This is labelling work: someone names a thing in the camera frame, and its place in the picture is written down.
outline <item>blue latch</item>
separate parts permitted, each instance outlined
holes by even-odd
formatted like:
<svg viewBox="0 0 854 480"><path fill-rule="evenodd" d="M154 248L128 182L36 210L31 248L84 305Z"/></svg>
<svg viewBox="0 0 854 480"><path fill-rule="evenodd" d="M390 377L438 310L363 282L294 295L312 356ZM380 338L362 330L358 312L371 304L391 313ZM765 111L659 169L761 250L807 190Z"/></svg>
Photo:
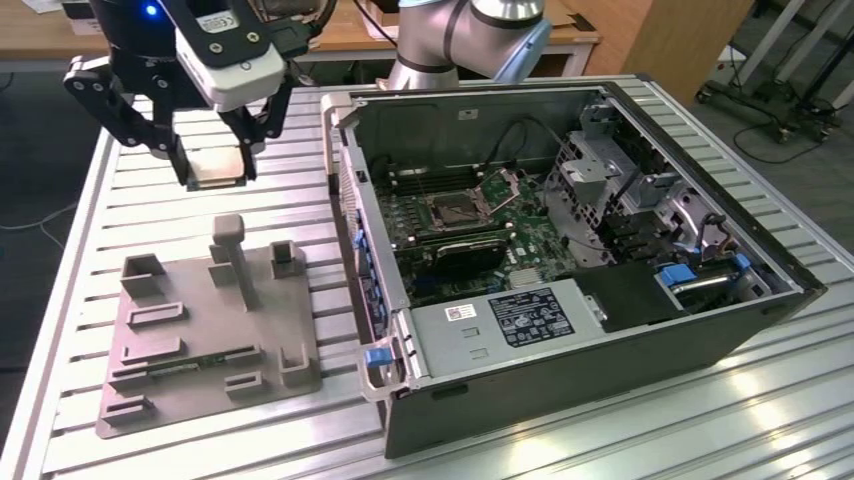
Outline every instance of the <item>blue latch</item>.
<svg viewBox="0 0 854 480"><path fill-rule="evenodd" d="M743 272L750 268L750 259L743 253L737 253L733 261L735 262L735 266L738 267L739 272Z"/></svg>
<svg viewBox="0 0 854 480"><path fill-rule="evenodd" d="M691 280L697 280L697 274L691 270L691 267L683 263L667 265L662 268L662 282L665 282L665 286L671 287Z"/></svg>
<svg viewBox="0 0 854 480"><path fill-rule="evenodd" d="M391 348L380 347L371 348L364 351L364 363L368 368L382 367L383 365L391 365L395 359L391 355Z"/></svg>

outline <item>wheel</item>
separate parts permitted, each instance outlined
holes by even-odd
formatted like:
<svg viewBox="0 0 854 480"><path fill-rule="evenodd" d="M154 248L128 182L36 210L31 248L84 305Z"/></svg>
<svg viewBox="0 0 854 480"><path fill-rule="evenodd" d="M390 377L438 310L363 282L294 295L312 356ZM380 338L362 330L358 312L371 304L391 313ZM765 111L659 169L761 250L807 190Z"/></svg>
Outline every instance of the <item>wheel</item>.
<svg viewBox="0 0 854 480"><path fill-rule="evenodd" d="M699 92L697 92L697 95L694 95L694 98L697 99L697 103L706 104L711 99L711 92L703 89Z"/></svg>
<svg viewBox="0 0 854 480"><path fill-rule="evenodd" d="M777 143L786 143L789 141L789 138L791 137L791 131L786 130L785 128L781 128L777 130Z"/></svg>

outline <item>barcode sticker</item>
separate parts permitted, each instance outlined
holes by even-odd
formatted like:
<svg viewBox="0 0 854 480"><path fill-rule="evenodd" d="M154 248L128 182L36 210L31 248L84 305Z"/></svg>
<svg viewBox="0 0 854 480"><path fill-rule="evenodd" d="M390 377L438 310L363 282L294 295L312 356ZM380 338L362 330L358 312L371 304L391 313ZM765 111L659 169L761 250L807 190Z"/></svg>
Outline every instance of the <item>barcode sticker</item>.
<svg viewBox="0 0 854 480"><path fill-rule="evenodd" d="M444 314L448 317L448 322L455 322L456 320L478 316L475 306L471 303L468 305L458 305L456 307L446 308Z"/></svg>

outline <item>cardboard box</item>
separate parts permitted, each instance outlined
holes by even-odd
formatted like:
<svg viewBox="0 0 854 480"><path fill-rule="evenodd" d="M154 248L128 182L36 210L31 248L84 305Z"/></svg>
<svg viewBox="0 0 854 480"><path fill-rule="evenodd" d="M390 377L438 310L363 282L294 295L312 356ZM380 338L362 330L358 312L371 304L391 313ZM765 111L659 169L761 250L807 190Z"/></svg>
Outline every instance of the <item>cardboard box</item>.
<svg viewBox="0 0 854 480"><path fill-rule="evenodd" d="M63 0L63 11L75 35L101 34L101 26L95 19L88 0Z"/></svg>

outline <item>power supply label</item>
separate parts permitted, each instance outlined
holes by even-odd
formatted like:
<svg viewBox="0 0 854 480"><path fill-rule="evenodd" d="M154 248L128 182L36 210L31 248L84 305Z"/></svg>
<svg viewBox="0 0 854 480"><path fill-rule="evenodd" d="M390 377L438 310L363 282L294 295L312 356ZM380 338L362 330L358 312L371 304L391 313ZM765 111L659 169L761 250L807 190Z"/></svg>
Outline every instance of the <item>power supply label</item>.
<svg viewBox="0 0 854 480"><path fill-rule="evenodd" d="M511 347L575 333L551 288L494 298L490 307Z"/></svg>

